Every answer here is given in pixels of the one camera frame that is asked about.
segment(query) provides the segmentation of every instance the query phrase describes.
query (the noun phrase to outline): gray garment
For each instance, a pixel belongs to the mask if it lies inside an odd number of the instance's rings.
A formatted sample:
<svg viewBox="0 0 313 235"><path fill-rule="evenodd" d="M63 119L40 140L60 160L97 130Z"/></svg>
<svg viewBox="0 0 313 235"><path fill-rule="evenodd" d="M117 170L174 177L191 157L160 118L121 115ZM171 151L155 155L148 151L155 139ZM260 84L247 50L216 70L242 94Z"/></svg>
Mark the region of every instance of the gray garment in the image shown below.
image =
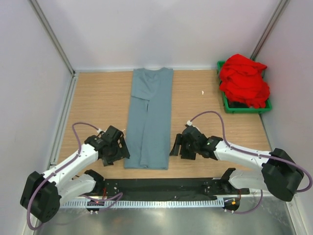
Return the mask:
<svg viewBox="0 0 313 235"><path fill-rule="evenodd" d="M134 70L125 168L168 169L172 81L172 69Z"/></svg>

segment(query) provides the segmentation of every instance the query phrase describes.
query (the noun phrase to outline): gray floor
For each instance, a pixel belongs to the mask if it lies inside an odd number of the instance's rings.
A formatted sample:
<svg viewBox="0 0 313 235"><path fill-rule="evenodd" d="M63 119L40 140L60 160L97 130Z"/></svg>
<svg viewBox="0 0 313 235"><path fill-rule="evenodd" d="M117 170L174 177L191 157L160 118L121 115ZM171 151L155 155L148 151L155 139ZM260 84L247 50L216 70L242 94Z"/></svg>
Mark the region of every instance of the gray floor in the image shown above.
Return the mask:
<svg viewBox="0 0 313 235"><path fill-rule="evenodd" d="M241 211L258 198L241 200ZM286 203L265 197L261 207L247 215L220 208L123 209L87 214L86 209L63 209L36 235L294 235Z"/></svg>

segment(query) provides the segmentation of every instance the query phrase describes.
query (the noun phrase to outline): white ruler strip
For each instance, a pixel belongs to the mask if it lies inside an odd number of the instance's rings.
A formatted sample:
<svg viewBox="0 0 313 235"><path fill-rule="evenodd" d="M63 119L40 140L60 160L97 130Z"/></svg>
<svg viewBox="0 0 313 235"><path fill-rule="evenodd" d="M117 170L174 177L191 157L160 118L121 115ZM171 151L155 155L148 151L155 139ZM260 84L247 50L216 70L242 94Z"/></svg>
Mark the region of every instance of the white ruler strip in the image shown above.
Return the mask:
<svg viewBox="0 0 313 235"><path fill-rule="evenodd" d="M61 208L95 208L93 205L88 205L89 199L73 199L64 203ZM105 208L111 205L113 201L104 202L97 208ZM218 198L214 201L168 201L168 202L143 202L143 201L118 201L113 209L128 209L128 208L195 208L195 207L223 207L224 199Z"/></svg>

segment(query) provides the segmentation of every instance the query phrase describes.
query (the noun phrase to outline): wooden tabletop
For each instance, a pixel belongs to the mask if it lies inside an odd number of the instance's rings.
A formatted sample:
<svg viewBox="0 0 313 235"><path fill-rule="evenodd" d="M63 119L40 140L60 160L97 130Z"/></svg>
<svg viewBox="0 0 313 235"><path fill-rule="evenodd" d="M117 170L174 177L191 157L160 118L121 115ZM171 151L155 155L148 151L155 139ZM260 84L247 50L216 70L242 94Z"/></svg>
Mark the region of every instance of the wooden tabletop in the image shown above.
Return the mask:
<svg viewBox="0 0 313 235"><path fill-rule="evenodd" d="M74 122L88 122L102 130L112 125L124 130L127 135L132 75L133 72L79 75L58 162L70 156L78 148L71 130ZM222 114L228 141L248 148L270 150L259 115L224 112L215 70L174 71L171 148L176 134L183 131L186 122L206 110L214 110ZM221 123L215 114L202 115L193 124L207 137L222 136ZM88 126L77 126L77 132L82 142L88 136L96 134L95 130ZM229 167L244 169L230 162L205 159L199 155L194 161L171 156L168 170L124 169L123 165L121 160L114 162L112 166L103 167L102 162L98 160L86 169L93 169L105 178L125 179L221 177Z"/></svg>

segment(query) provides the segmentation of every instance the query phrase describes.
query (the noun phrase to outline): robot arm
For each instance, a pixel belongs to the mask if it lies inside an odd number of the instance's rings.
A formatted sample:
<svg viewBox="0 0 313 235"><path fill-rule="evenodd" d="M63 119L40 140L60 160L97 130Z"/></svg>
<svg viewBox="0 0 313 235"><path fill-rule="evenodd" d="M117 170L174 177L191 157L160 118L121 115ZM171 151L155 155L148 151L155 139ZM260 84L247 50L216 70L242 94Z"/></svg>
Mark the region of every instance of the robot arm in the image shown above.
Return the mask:
<svg viewBox="0 0 313 235"><path fill-rule="evenodd" d="M73 160L77 153L78 151L42 174L36 171L31 173L24 187L21 205L27 209L30 198L38 185ZM88 170L82 176L72 180L76 174L98 159L101 159L103 165L107 166L113 165L113 162L117 160L129 157L123 132L113 126L110 126L105 132L100 132L98 136L88 137L82 145L78 158L55 173L40 189L31 205L30 212L43 223L49 221L63 203L84 193L99 192L103 188L104 178L95 171Z"/></svg>
<svg viewBox="0 0 313 235"><path fill-rule="evenodd" d="M290 162L294 161L282 149L272 152L244 148L227 143L219 137L207 138L197 127L187 126L182 134L176 135L170 155L181 155L183 159L194 160L196 154L217 161L230 161L253 171L242 171L234 168L228 170L228 181L235 188L255 188L268 190L283 201L291 201L303 179L303 172L287 163L269 159L271 156Z"/></svg>

